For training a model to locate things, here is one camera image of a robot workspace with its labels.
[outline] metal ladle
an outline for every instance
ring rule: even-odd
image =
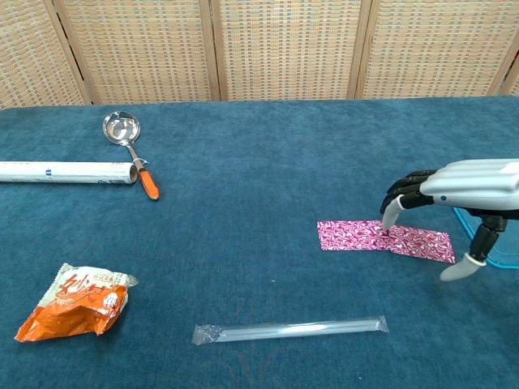
[[[137,118],[124,111],[112,112],[103,121],[103,132],[110,142],[120,144],[128,149],[135,166],[139,170],[139,179],[144,190],[146,190],[146,194],[150,199],[158,200],[159,190],[153,182],[152,175],[146,170],[133,148],[133,142],[139,138],[140,134],[140,124]]]

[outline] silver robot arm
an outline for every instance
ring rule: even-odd
[[[444,281],[470,276],[485,266],[508,220],[519,219],[519,159],[461,160],[438,170],[412,172],[395,182],[382,202],[382,225],[390,229],[405,209],[439,204],[481,217],[463,259],[445,269]]]

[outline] pink patterned paper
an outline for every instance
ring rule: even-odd
[[[395,254],[455,263],[447,233],[394,225],[389,231],[378,220],[319,221],[322,250],[388,250]]]

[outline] orange snack bag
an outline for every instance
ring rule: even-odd
[[[64,263],[15,340],[35,342],[109,330],[128,301],[134,276]]]

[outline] orange handle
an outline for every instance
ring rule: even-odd
[[[148,194],[151,200],[159,199],[159,188],[153,182],[152,175],[146,169],[140,170],[139,172],[140,182],[143,184],[144,190]]]

